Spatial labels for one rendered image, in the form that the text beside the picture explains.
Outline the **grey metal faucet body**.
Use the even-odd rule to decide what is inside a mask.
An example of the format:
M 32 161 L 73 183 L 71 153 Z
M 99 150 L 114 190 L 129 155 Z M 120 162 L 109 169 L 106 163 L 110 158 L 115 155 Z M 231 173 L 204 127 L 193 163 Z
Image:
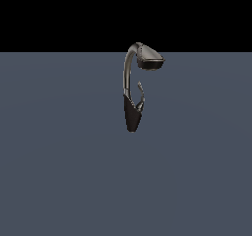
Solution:
M 127 131 L 135 133 L 142 118 L 142 113 L 136 109 L 136 105 L 131 96 L 130 76 L 133 56 L 137 57 L 137 65 L 145 71 L 156 71 L 161 68 L 165 59 L 149 46 L 136 42 L 132 44 L 126 54 L 123 70 L 123 97 L 124 112 Z

